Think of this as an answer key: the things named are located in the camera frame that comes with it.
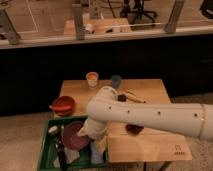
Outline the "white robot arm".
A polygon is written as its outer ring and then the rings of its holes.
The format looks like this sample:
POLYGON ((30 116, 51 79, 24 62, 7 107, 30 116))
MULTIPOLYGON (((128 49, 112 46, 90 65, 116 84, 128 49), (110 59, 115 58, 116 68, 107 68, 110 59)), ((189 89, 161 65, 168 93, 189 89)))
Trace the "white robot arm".
POLYGON ((213 105, 120 102, 118 92, 104 86, 87 103, 86 114, 87 119, 77 135, 92 140, 105 135, 108 122, 119 122, 213 142, 213 105))

